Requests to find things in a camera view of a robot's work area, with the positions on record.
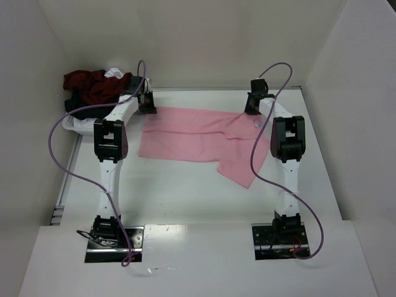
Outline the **pink t shirt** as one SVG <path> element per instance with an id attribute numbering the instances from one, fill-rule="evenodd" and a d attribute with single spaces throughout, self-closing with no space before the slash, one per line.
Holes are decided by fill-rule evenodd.
<path id="1" fill-rule="evenodd" d="M 138 155 L 142 158 L 216 162 L 217 171 L 248 189 L 269 151 L 259 132 L 260 115 L 189 108 L 159 107 L 148 114 Z"/>

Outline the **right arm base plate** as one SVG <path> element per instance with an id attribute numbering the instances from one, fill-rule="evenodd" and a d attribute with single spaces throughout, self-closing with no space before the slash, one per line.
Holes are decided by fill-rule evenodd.
<path id="1" fill-rule="evenodd" d="M 274 238 L 271 223 L 252 224 L 255 260 L 294 259 L 296 253 L 300 257 L 311 255 L 306 229 L 301 224 L 295 235 Z"/>

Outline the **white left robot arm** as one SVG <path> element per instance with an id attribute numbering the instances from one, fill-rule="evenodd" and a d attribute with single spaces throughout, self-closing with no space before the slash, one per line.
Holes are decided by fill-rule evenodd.
<path id="1" fill-rule="evenodd" d="M 100 194 L 98 214 L 90 232 L 90 241 L 98 248 L 127 248 L 119 222 L 119 179 L 123 160 L 127 157 L 129 145 L 126 124 L 136 112 L 155 114 L 153 91 L 150 79 L 134 76 L 127 90 L 104 119 L 93 124 L 94 152 L 100 166 Z"/>

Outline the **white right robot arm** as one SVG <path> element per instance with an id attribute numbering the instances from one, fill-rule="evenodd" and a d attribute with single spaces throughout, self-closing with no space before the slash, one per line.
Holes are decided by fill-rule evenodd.
<path id="1" fill-rule="evenodd" d="M 304 118 L 291 114 L 277 102 L 272 103 L 274 98 L 265 79 L 254 79 L 244 112 L 250 115 L 264 112 L 272 125 L 270 153 L 276 159 L 278 173 L 286 187 L 279 193 L 272 226 L 275 240 L 283 244 L 301 229 L 298 200 L 294 195 L 298 191 L 298 169 L 306 150 L 306 138 Z"/>

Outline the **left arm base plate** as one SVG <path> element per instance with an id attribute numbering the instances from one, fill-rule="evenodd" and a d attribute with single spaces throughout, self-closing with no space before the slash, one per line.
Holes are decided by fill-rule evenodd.
<path id="1" fill-rule="evenodd" d="M 122 263 L 129 258 L 127 240 L 122 231 L 117 238 L 112 235 L 98 235 L 91 232 L 81 231 L 81 235 L 88 239 L 84 262 L 88 264 L 98 263 Z M 126 233 L 132 248 L 131 262 L 142 262 L 144 227 L 127 227 Z"/>

